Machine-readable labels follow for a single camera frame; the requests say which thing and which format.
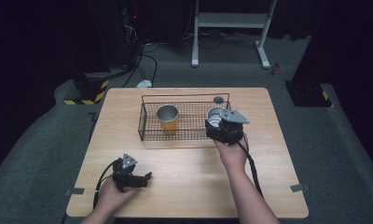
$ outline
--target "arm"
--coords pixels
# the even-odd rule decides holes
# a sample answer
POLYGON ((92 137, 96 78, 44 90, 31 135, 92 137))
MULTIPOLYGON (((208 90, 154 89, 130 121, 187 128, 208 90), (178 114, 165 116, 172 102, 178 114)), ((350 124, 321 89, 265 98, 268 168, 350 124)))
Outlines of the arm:
POLYGON ((130 189, 129 191, 122 193, 117 189, 117 185, 112 178, 106 179, 100 188, 99 201, 97 202, 96 207, 81 222, 81 224, 105 223, 105 221, 136 192, 137 189, 130 189))
MULTIPOLYGON (((240 143, 248 149, 247 137, 240 143)), ((280 223, 268 204, 256 190, 247 173, 245 173, 246 155, 239 145, 228 146, 214 141, 219 150, 221 161, 228 173, 230 189, 241 223, 280 223)))

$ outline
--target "yellow cup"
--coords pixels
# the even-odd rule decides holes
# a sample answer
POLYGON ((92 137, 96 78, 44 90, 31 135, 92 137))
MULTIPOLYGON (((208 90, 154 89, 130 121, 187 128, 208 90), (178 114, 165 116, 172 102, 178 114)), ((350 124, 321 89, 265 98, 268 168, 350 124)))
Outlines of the yellow cup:
POLYGON ((174 135, 178 127, 178 109, 174 105, 162 105, 157 111, 157 117, 163 132, 174 135))

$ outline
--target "person's right hand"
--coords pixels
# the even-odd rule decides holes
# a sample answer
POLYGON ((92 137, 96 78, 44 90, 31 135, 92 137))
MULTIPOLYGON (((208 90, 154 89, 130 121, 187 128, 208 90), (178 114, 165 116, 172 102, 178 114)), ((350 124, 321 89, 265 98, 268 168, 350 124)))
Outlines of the person's right hand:
MULTIPOLYGON (((244 167, 247 160, 247 155, 238 144, 229 146, 216 140, 214 140, 214 143, 218 148, 221 161, 224 163, 228 172, 245 172, 244 167)), ((240 143, 246 150, 248 150, 248 138, 246 134, 244 134, 244 137, 242 140, 240 140, 240 143)))

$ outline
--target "metal mesh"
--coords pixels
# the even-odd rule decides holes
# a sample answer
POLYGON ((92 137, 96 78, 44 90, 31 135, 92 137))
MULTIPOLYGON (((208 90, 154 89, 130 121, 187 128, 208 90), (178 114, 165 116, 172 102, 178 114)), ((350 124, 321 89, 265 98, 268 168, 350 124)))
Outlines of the metal mesh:
POLYGON ((230 110, 228 98, 221 104, 215 102, 144 103, 143 96, 138 129, 140 138, 142 141, 208 140, 204 121, 207 111, 214 106, 222 106, 230 110), (174 135, 165 134, 160 127, 157 110, 162 105, 174 105, 178 108, 178 128, 174 135))

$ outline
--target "person's right arm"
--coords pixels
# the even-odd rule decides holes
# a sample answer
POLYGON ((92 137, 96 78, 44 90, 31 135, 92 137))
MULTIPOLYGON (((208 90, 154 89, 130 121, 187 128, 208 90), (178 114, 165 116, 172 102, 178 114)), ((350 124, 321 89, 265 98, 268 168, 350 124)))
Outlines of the person's right arm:
MULTIPOLYGON (((244 148, 247 137, 240 141, 244 148)), ((259 194, 250 177, 245 173, 246 155, 239 145, 228 146, 214 141, 219 150, 221 161, 228 173, 230 189, 241 224, 280 223, 268 204, 259 194)))

